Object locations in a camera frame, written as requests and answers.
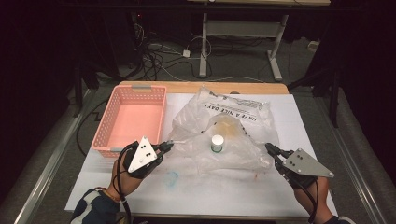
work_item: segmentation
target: plastic bag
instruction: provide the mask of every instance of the plastic bag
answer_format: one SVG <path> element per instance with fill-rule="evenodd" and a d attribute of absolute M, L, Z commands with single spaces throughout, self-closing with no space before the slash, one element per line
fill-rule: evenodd
<path fill-rule="evenodd" d="M 177 113 L 168 139 L 170 155 L 191 157 L 200 173 L 217 169 L 269 169 L 273 159 L 264 144 L 278 144 L 270 104 L 215 94 L 202 87 Z M 215 134 L 224 137 L 223 150 L 211 150 Z"/>

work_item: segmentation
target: black cable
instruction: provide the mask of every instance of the black cable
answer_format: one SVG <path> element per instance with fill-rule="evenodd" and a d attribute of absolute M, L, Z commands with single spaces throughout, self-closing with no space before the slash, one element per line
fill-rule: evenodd
<path fill-rule="evenodd" d="M 290 178 L 290 180 L 291 180 L 291 182 L 293 182 L 294 184 L 296 184 L 296 185 L 299 187 L 299 189 L 301 189 L 301 190 L 306 194 L 306 196 L 308 196 L 309 200 L 311 201 L 312 205 L 314 206 L 314 210 L 312 211 L 312 213 L 311 213 L 311 215 L 310 215 L 310 217 L 309 217 L 309 219 L 308 219 L 308 222 L 309 222 L 309 223 L 313 223 L 313 222 L 314 222 L 314 219 L 315 219 L 315 216 L 317 215 L 317 210 L 318 210 L 318 196 L 319 196 L 319 192 L 318 192 L 318 181 L 315 180 L 315 183 L 316 183 L 316 185 L 317 185 L 317 200 L 315 201 L 314 197 L 312 197 L 312 194 L 309 193 L 309 191 L 308 191 L 302 184 L 300 184 L 300 183 L 299 183 L 297 180 L 295 180 L 294 178 Z"/>
<path fill-rule="evenodd" d="M 127 151 L 127 150 L 129 150 L 129 149 L 131 149 L 131 145 L 128 145 L 127 147 L 125 147 L 122 151 L 121 151 L 121 153 L 120 153 L 120 155 L 119 155 L 119 158 L 118 158 L 118 160 L 117 160 L 117 172 L 116 172 L 116 176 L 118 176 L 119 178 L 117 178 L 117 185 L 119 186 L 119 188 L 117 189 L 116 188 L 116 186 L 114 185 L 114 179 L 113 179 L 113 186 L 114 186 L 114 189 L 116 190 L 116 192 L 120 195 L 120 200 L 121 200 L 121 202 L 122 202 L 122 205 L 123 205 L 123 207 L 124 207 L 124 209 L 125 209 L 125 213 L 126 213 L 126 223 L 132 223 L 132 219 L 131 219 L 131 209 L 130 209 L 130 207 L 129 207 L 129 204 L 128 204 L 128 202 L 126 201 L 126 199 L 125 199 L 125 195 L 124 195 L 124 193 L 122 192 L 122 186 L 121 186 L 121 179 L 120 179 L 120 174 L 122 174 L 123 172 L 121 172 L 120 171 L 120 167 L 121 167 L 121 159 L 122 159 L 122 156 L 123 156 L 123 154 Z"/>
<path fill-rule="evenodd" d="M 82 122 L 78 125 L 77 130 L 76 130 L 76 142 L 77 142 L 77 146 L 78 146 L 78 150 L 81 152 L 81 154 L 86 157 L 87 153 L 85 153 L 82 150 L 81 144 L 79 143 L 79 138 L 78 138 L 78 134 L 79 134 L 79 130 L 81 129 L 82 124 L 86 121 L 86 119 L 93 114 L 93 111 L 95 111 L 100 105 L 107 103 L 108 100 L 110 99 L 110 97 L 108 97 L 107 99 L 105 99 L 104 101 L 102 101 L 99 105 L 97 105 L 93 110 L 90 111 L 90 113 L 88 113 L 88 115 L 82 120 Z"/>

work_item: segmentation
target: white bottle cap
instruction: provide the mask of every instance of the white bottle cap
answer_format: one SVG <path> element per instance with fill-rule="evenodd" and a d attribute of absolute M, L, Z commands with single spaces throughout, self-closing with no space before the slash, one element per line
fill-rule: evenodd
<path fill-rule="evenodd" d="M 212 151 L 214 152 L 221 152 L 224 144 L 223 136 L 216 134 L 212 137 Z"/>

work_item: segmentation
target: dark background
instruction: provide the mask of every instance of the dark background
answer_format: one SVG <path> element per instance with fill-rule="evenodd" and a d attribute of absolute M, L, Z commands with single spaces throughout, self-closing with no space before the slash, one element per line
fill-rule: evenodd
<path fill-rule="evenodd" d="M 344 6 L 356 6 L 363 1 L 343 2 Z M 332 18 L 330 26 L 326 26 L 327 16 L 290 16 L 284 39 L 292 41 L 305 36 L 317 40 L 324 37 L 307 75 L 323 66 L 335 65 L 355 117 L 396 183 L 396 169 L 391 157 L 396 133 L 393 106 L 396 31 L 392 24 L 396 20 L 390 11 L 390 3 L 368 1 L 367 4 L 364 13 L 338 15 Z M 10 172 L 2 177 L 2 202 L 26 162 L 68 107 L 66 96 L 74 83 L 76 63 L 84 62 L 81 75 L 94 88 L 96 80 L 92 74 L 95 71 L 106 71 L 116 77 L 117 64 L 132 62 L 136 54 L 131 51 L 124 52 L 122 57 L 115 55 L 117 46 L 113 46 L 111 40 L 117 36 L 100 35 L 106 29 L 125 30 L 122 27 L 128 24 L 118 13 L 81 12 L 85 18 L 82 20 L 79 12 L 58 7 L 50 0 L 2 3 L 1 10 L 3 147 L 0 169 Z M 201 17 L 197 20 L 189 13 L 172 17 L 167 13 L 143 16 L 142 22 L 149 29 L 180 43 L 188 43 L 190 34 L 201 29 Z M 161 24 L 164 19 L 171 22 Z M 175 30 L 180 31 L 179 35 L 171 36 Z M 134 46 L 132 38 L 122 43 L 131 48 Z M 310 85 L 321 83 L 324 78 L 314 80 Z"/>

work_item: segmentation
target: gray carpet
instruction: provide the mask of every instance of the gray carpet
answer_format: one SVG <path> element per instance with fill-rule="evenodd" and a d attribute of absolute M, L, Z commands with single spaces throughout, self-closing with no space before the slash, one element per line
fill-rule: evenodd
<path fill-rule="evenodd" d="M 306 50 L 307 44 L 308 41 L 305 39 L 295 41 L 293 44 L 281 44 L 276 58 L 284 78 L 283 83 L 289 84 L 304 76 L 314 55 Z M 172 43 L 168 43 L 167 46 L 176 49 L 178 52 L 183 50 L 180 46 Z M 264 40 L 259 46 L 243 47 L 230 53 L 229 49 L 216 48 L 214 45 L 212 55 L 209 57 L 212 76 L 208 80 L 238 77 L 219 81 L 255 82 L 253 79 L 241 78 L 250 77 L 264 82 L 275 82 L 264 52 L 264 49 L 270 49 L 271 46 L 271 41 Z M 228 53 L 226 56 L 216 56 L 217 54 L 226 53 Z M 166 60 L 172 60 L 177 56 L 164 54 L 163 57 Z M 192 62 L 193 71 L 197 75 L 198 61 L 189 60 L 189 62 Z M 125 66 L 122 66 L 120 70 L 123 74 L 130 71 Z M 173 77 L 162 70 L 158 74 L 158 80 L 175 80 L 175 77 L 183 80 L 200 80 L 191 75 L 191 68 L 187 63 L 169 67 L 167 72 L 172 74 Z M 94 93 L 92 101 L 89 104 L 85 104 L 85 111 L 90 111 L 105 100 L 110 95 L 112 88 L 117 85 L 116 82 L 106 79 L 103 75 L 100 76 L 100 80 L 100 88 Z M 346 147 L 356 161 L 355 165 L 357 170 L 361 172 L 363 182 L 367 183 L 370 192 L 373 193 L 373 198 L 376 201 L 375 209 L 379 209 L 379 213 L 385 219 L 384 223 L 392 223 L 392 221 L 396 220 L 393 212 L 396 208 L 396 190 L 362 134 L 359 123 L 349 110 L 347 99 L 343 92 L 340 91 L 337 114 L 339 128 L 337 130 L 329 124 L 328 118 L 323 112 L 323 106 L 326 106 L 328 99 L 312 97 L 310 88 L 297 88 L 292 91 L 292 94 L 295 97 L 318 160 L 336 173 L 336 178 L 332 179 L 330 184 L 338 213 L 352 218 L 356 223 L 375 223 L 372 221 L 373 215 L 370 212 L 372 208 L 367 207 L 367 204 L 361 199 L 359 188 L 357 187 L 359 183 L 357 184 L 353 180 L 353 172 L 351 173 L 348 170 L 346 161 L 342 157 L 343 149 Z M 103 112 L 104 109 L 102 105 L 96 111 Z M 2 204 L 0 223 L 13 223 L 16 220 L 37 179 L 50 159 L 53 150 L 65 136 L 67 127 L 73 120 L 74 110 L 75 107 L 71 104 L 25 167 L 17 184 Z M 90 147 L 98 124 L 99 122 L 94 120 L 94 116 L 89 116 L 81 126 L 79 142 L 83 150 L 86 151 Z M 342 137 L 341 142 L 337 138 L 337 134 Z M 74 133 L 65 148 L 63 159 L 59 163 L 55 177 L 51 179 L 49 188 L 44 192 L 45 196 L 42 201 L 38 202 L 36 212 L 31 219 L 32 223 L 68 223 L 71 214 L 65 212 L 64 207 L 83 162 L 84 157 L 78 150 L 76 133 Z M 278 223 L 302 222 L 278 221 Z"/>

